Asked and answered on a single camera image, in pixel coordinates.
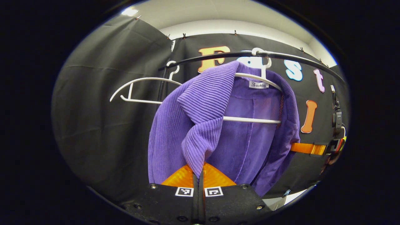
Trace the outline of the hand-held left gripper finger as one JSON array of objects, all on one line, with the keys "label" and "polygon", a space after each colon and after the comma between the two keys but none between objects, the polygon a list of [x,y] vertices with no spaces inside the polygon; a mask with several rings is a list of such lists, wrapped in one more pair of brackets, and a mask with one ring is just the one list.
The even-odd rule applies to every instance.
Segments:
[{"label": "hand-held left gripper finger", "polygon": [[191,225],[198,220],[196,175],[188,165],[161,184],[149,183],[121,206],[150,225]]},{"label": "hand-held left gripper finger", "polygon": [[203,166],[200,184],[206,225],[252,225],[272,214],[251,185],[235,183],[209,163]]}]

